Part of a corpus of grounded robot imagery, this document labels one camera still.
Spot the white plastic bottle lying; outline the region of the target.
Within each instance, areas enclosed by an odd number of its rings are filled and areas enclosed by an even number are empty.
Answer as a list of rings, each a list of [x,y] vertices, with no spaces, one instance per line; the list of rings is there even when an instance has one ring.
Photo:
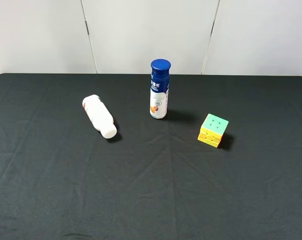
[[[114,119],[101,99],[93,94],[85,97],[82,106],[90,119],[93,127],[101,133],[105,139],[113,138],[117,129],[114,125]]]

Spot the black tablecloth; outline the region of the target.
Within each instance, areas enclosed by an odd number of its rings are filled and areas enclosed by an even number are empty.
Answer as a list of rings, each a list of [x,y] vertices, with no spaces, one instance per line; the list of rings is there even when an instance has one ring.
[[[302,240],[302,77],[0,75],[0,240]],[[97,95],[104,138],[82,101]],[[217,148],[208,114],[229,121]]]

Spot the colourful puzzle cube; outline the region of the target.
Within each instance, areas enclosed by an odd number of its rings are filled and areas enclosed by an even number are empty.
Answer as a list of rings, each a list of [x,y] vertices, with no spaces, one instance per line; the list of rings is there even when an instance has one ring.
[[[223,138],[229,121],[218,116],[208,114],[201,125],[198,140],[217,148]]]

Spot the blue capped yogurt bottle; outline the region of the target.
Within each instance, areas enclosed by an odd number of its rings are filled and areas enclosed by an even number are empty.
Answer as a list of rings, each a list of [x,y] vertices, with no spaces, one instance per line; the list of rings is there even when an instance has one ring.
[[[165,59],[156,59],[152,61],[151,68],[150,115],[162,119],[167,114],[171,63]]]

